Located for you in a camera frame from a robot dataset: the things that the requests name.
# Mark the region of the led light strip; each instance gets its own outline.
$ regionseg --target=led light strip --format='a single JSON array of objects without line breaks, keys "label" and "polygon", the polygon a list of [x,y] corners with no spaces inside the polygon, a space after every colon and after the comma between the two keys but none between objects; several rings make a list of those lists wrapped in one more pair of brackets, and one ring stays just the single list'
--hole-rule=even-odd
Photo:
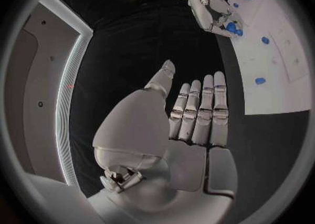
[{"label": "led light strip", "polygon": [[79,33],[60,80],[55,110],[55,135],[65,181],[68,185],[80,188],[73,168],[69,144],[69,116],[73,91],[70,87],[75,84],[80,63],[93,36],[93,30],[60,0],[40,0],[39,2]]}]

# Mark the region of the blue object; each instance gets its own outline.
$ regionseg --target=blue object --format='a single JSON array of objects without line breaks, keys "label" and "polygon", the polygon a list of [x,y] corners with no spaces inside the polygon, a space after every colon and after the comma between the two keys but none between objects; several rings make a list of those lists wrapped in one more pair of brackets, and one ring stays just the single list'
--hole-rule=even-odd
[{"label": "blue object", "polygon": [[234,33],[239,35],[239,36],[243,35],[243,31],[241,29],[237,29]]},{"label": "blue object", "polygon": [[230,22],[230,23],[228,23],[228,25],[226,26],[225,29],[228,30],[228,31],[230,31],[230,32],[232,32],[232,33],[235,33],[235,31],[236,31],[236,25],[235,25],[235,23]]},{"label": "blue object", "polygon": [[264,44],[269,44],[269,39],[265,36],[262,37],[261,41],[264,43]]},{"label": "blue object", "polygon": [[261,85],[263,84],[264,82],[266,82],[266,80],[264,78],[256,78],[255,79],[255,82],[257,85]]}]

